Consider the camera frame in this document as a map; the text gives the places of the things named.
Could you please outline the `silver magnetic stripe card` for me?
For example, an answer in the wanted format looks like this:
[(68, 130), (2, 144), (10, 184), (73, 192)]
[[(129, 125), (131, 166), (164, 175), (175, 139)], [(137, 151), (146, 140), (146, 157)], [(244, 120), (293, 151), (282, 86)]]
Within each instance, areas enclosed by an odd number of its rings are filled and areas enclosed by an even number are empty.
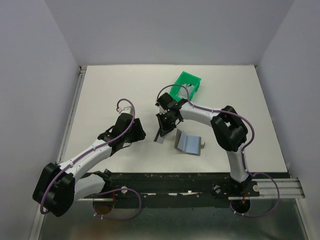
[(161, 129), (159, 128), (153, 141), (158, 144), (163, 144), (165, 141), (165, 137), (166, 137), (165, 135), (164, 136), (161, 135)]

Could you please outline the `grey card holder wallet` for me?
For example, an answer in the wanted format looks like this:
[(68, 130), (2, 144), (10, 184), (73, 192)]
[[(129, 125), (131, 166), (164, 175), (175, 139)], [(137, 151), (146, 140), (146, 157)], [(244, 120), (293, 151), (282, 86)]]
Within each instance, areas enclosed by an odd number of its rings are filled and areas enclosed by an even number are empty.
[(177, 129), (175, 135), (174, 149), (182, 154), (200, 156), (201, 150), (206, 143), (202, 142), (200, 136), (189, 135), (186, 132)]

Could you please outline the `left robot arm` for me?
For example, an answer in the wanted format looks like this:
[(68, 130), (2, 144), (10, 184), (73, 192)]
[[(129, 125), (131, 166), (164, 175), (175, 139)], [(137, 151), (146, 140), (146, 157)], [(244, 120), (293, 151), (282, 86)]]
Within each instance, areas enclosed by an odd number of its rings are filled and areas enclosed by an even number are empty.
[(123, 149), (125, 144), (142, 141), (145, 137), (140, 119), (121, 113), (115, 125), (101, 133), (86, 150), (61, 164), (47, 164), (32, 194), (33, 200), (60, 217), (75, 200), (93, 194), (107, 197), (111, 185), (106, 177), (101, 172), (89, 174), (88, 171)]

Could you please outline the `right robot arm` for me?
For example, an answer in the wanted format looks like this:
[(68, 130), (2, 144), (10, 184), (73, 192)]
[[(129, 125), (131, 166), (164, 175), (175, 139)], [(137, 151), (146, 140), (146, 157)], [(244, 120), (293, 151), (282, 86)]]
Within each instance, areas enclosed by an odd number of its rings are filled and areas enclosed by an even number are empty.
[(248, 129), (244, 119), (232, 106), (206, 108), (197, 106), (185, 98), (176, 101), (167, 92), (157, 97), (155, 105), (159, 107), (156, 117), (159, 124), (158, 135), (162, 138), (184, 120), (212, 127), (218, 145), (227, 153), (231, 178), (230, 191), (236, 196), (247, 192), (252, 179), (244, 167)]

